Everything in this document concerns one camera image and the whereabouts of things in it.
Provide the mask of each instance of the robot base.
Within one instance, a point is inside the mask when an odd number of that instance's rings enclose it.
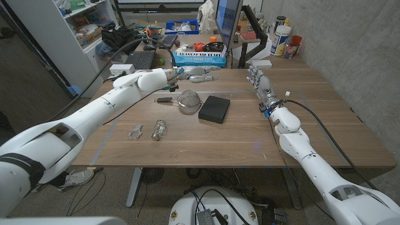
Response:
[[[209,187],[200,187],[194,192],[201,198],[204,192],[210,189],[215,189],[221,192],[225,197],[231,202],[231,204],[236,208],[239,214],[252,225],[258,224],[258,219],[255,213],[253,206],[240,194],[233,192],[225,187],[217,187],[217,186],[209,186]],[[228,224],[243,224],[240,217],[233,211],[233,209],[229,206],[229,204],[225,201],[225,199],[215,191],[207,192],[201,202],[199,203],[199,210],[203,211],[203,205],[206,209],[210,209],[213,211],[217,209],[222,216],[226,218]],[[189,192],[185,194],[180,200],[178,200],[175,205],[171,209],[171,213],[169,215],[169,225],[190,225],[194,224],[194,217],[196,210],[196,197],[193,193]],[[212,217],[212,221],[214,224],[220,224],[216,217]]]

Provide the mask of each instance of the black box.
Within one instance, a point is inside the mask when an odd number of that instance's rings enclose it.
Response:
[[[228,99],[208,96],[199,111],[199,119],[222,124],[230,102]]]

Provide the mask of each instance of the shoe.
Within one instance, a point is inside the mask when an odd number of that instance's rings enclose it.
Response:
[[[92,169],[73,173],[74,171],[75,170],[71,171],[69,175],[66,176],[65,184],[57,188],[59,192],[65,192],[75,186],[86,184],[92,179],[94,175],[94,171]]]

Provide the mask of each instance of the monitor stand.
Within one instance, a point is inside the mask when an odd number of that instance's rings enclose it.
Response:
[[[259,46],[255,47],[254,49],[252,49],[251,51],[249,51],[247,53],[246,53],[246,51],[248,48],[248,44],[246,42],[243,43],[242,53],[241,53],[241,57],[239,59],[239,63],[232,64],[232,68],[238,68],[238,69],[248,68],[250,66],[250,64],[246,63],[246,61],[251,59],[253,56],[255,56],[260,51],[262,51],[266,47],[267,41],[268,41],[268,35],[261,30],[261,27],[257,22],[256,16],[251,11],[250,6],[248,6],[248,5],[242,6],[242,11],[244,11],[245,15],[249,19],[251,27],[254,30],[254,32],[256,33],[256,37],[258,39],[260,39],[261,41],[260,41]]]

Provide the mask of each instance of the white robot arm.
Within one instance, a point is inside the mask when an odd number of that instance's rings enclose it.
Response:
[[[0,147],[0,218],[7,216],[37,183],[47,183],[76,159],[89,136],[115,112],[142,98],[141,91],[178,88],[178,80],[216,80],[201,76],[219,67],[174,67],[138,71],[118,78],[114,89],[72,115],[31,127]]]
[[[310,145],[300,120],[276,98],[269,79],[257,67],[247,77],[273,122],[282,149],[303,167],[338,224],[400,224],[400,207],[385,194],[343,179]]]

